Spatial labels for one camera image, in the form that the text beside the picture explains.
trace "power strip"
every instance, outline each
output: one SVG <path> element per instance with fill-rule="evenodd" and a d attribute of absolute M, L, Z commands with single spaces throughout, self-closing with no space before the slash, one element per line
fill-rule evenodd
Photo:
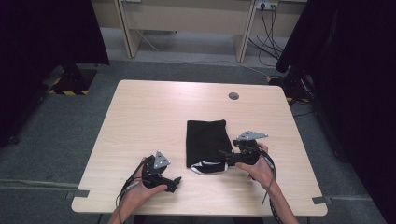
<path fill-rule="evenodd" d="M 262 4 L 265 4 L 264 10 L 275 10 L 278 2 L 278 0 L 257 0 L 256 8 L 262 10 Z"/>

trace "gray carpet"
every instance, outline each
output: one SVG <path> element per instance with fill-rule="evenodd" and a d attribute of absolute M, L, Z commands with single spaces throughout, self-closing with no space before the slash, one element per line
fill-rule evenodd
<path fill-rule="evenodd" d="M 120 80 L 169 80 L 266 85 L 266 77 L 240 66 L 112 61 L 96 67 L 88 95 L 47 94 L 23 126 L 17 145 L 0 150 L 0 223 L 96 223 L 99 215 L 76 214 L 67 193 L 82 177 L 113 93 Z M 279 76 L 275 69 L 260 69 Z M 55 70 L 53 80 L 59 74 Z M 311 105 L 293 105 L 294 115 L 312 111 Z M 334 156 L 315 113 L 295 117 L 319 186 L 332 198 L 325 217 L 311 223 L 385 223 L 348 163 Z M 4 180 L 41 182 L 5 183 Z M 101 223 L 106 223 L 104 215 Z M 270 217 L 265 223 L 274 223 Z"/>

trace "black cloth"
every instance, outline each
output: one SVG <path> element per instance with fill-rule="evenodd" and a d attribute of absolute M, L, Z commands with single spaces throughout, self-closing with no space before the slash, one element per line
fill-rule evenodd
<path fill-rule="evenodd" d="M 225 166 L 225 156 L 221 151 L 231 153 L 231 141 L 225 130 L 226 121 L 187 121 L 187 137 L 186 137 L 186 154 L 187 167 L 191 167 L 199 162 L 214 162 L 214 167 Z M 206 170 L 204 173 L 213 173 L 220 171 L 219 169 L 211 171 Z"/>

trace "person's right hand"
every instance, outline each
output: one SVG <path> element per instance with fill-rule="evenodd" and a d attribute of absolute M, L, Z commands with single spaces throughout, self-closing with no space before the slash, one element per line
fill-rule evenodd
<path fill-rule="evenodd" d="M 259 145 L 263 151 L 268 153 L 268 146 L 259 142 L 257 145 Z M 271 167 L 268 165 L 268 162 L 262 155 L 260 155 L 259 159 L 254 165 L 247 165 L 242 162 L 237 162 L 235 166 L 248 172 L 248 179 L 254 178 L 262 185 L 265 190 L 269 189 L 274 174 L 271 170 Z"/>

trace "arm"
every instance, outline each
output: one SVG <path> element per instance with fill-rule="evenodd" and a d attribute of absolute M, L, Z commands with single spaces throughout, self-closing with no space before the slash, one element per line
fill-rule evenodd
<path fill-rule="evenodd" d="M 263 143 L 257 144 L 262 150 L 268 152 L 268 147 L 266 145 Z M 260 156 L 259 160 L 254 165 L 247 165 L 242 162 L 238 162 L 235 166 L 241 170 L 247 171 L 249 173 L 248 179 L 254 178 L 268 192 L 276 213 L 283 223 L 298 223 L 297 218 L 291 211 L 280 186 L 276 183 L 276 180 L 271 184 L 273 172 L 263 156 Z"/>
<path fill-rule="evenodd" d="M 136 173 L 136 176 L 142 175 L 141 167 L 139 171 Z M 128 218 L 129 215 L 132 214 L 134 210 L 142 206 L 149 198 L 154 196 L 155 194 L 164 191 L 167 189 L 166 185 L 160 185 L 153 189 L 148 189 L 143 185 L 143 182 L 140 181 L 136 185 L 136 187 L 128 190 L 122 197 L 120 202 L 120 206 L 116 208 L 111 215 L 108 224 L 122 224 Z"/>

